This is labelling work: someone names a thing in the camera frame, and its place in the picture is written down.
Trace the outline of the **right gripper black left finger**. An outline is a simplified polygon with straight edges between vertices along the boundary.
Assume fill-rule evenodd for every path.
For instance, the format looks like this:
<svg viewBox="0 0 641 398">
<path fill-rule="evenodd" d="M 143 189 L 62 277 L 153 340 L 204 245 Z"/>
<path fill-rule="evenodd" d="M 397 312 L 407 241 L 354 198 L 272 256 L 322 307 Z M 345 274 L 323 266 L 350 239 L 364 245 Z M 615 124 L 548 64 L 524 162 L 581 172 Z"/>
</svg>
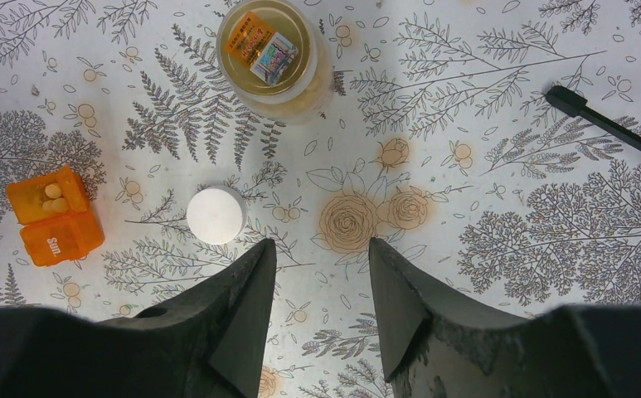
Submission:
<svg viewBox="0 0 641 398">
<path fill-rule="evenodd" d="M 275 242 L 131 318 L 0 308 L 0 397 L 255 397 Z"/>
</svg>

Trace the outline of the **clear pill bottle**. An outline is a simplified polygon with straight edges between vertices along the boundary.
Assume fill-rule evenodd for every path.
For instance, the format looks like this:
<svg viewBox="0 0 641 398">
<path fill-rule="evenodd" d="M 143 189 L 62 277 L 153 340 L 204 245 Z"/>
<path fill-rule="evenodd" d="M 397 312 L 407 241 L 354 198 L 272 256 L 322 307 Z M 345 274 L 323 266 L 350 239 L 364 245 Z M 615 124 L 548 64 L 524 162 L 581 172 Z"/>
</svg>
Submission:
<svg viewBox="0 0 641 398">
<path fill-rule="evenodd" d="M 240 101 L 285 124 L 321 117 L 333 97 L 328 44 L 289 1 L 241 1 L 224 16 L 217 59 Z"/>
</svg>

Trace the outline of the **orange pill organizer box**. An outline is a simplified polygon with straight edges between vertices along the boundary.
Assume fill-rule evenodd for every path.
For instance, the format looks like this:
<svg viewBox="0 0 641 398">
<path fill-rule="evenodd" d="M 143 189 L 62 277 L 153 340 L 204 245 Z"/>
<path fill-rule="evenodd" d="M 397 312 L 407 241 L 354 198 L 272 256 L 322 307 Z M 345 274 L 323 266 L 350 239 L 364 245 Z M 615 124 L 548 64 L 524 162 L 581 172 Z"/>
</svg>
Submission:
<svg viewBox="0 0 641 398">
<path fill-rule="evenodd" d="M 11 183 L 6 193 L 35 266 L 79 260 L 104 243 L 85 185 L 69 166 Z"/>
</svg>

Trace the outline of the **white bottle cap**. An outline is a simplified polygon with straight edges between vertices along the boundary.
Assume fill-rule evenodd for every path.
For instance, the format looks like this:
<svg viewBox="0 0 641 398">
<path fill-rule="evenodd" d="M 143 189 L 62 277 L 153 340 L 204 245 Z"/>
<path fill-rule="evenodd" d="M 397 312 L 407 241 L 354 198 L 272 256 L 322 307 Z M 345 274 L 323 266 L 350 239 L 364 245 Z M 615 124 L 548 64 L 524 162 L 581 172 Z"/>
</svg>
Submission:
<svg viewBox="0 0 641 398">
<path fill-rule="evenodd" d="M 187 204 L 191 233 L 209 245 L 232 242 L 245 228 L 248 207 L 241 194 L 230 187 L 207 187 Z"/>
</svg>

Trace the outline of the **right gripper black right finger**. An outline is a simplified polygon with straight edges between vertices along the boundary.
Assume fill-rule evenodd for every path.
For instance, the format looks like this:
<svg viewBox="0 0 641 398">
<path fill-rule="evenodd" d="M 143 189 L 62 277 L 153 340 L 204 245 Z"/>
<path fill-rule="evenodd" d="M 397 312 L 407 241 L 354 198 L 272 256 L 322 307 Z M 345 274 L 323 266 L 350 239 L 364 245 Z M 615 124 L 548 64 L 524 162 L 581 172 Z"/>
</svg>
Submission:
<svg viewBox="0 0 641 398">
<path fill-rule="evenodd" d="M 641 305 L 521 318 L 460 293 L 384 240 L 368 247 L 385 379 L 397 397 L 641 397 Z"/>
</svg>

